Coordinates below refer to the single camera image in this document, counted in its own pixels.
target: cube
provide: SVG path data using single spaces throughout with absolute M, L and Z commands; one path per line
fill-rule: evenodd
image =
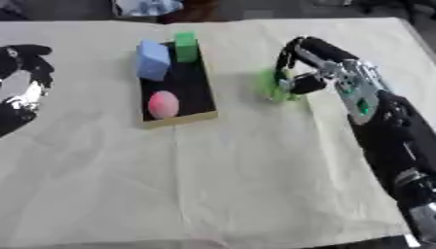
M 177 62 L 194 62 L 199 57 L 199 48 L 194 33 L 177 33 L 175 35 Z
M 168 47 L 143 40 L 136 48 L 136 74 L 139 78 L 162 82 L 171 64 Z

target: pink ball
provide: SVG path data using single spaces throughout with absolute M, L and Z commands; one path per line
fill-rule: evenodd
M 175 117 L 179 112 L 179 100 L 167 90 L 157 91 L 148 101 L 148 111 L 157 120 Z

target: robotic hand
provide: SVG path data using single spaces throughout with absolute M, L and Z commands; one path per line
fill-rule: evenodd
M 288 78 L 298 60 L 316 70 Z M 335 85 L 374 174 L 414 236 L 435 243 L 436 135 L 406 98 L 389 90 L 377 68 L 320 39 L 298 37 L 280 53 L 275 81 L 295 94 Z
M 18 70 L 30 74 L 25 93 L 0 102 L 0 137 L 36 118 L 39 100 L 52 86 L 53 67 L 41 55 L 52 52 L 49 47 L 14 45 L 0 48 L 0 89 L 3 81 Z

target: blue cube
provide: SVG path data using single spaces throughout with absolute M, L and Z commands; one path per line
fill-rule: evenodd
M 137 76 L 155 82 L 164 80 L 171 64 L 165 45 L 143 40 L 137 46 Z

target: white tablecloth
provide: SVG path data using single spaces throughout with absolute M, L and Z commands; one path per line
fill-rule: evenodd
M 200 40 L 219 118 L 145 130 L 135 46 L 177 31 Z M 283 105 L 253 91 L 288 41 L 312 35 L 377 64 L 436 126 L 436 67 L 398 19 L 4 22 L 0 33 L 0 45 L 52 47 L 56 70 L 38 119 L 0 139 L 0 246 L 299 248 L 408 231 L 332 87 Z

